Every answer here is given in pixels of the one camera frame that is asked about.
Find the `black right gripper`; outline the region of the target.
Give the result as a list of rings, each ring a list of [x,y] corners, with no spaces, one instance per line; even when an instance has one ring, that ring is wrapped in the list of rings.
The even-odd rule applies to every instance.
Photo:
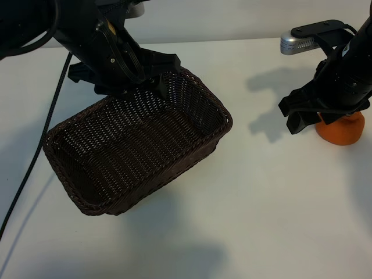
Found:
[[[279,108],[291,134],[320,122],[326,125],[371,106],[371,48],[329,57],[312,81],[284,97]]]

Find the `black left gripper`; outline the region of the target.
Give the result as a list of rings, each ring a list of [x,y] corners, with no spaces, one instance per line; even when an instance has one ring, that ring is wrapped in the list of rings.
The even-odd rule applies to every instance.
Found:
[[[142,5],[61,5],[56,39],[79,59],[69,79],[93,84],[97,95],[124,99],[144,86],[166,99],[163,76],[180,72],[181,62],[175,54],[141,48],[129,35],[125,21],[143,14]]]

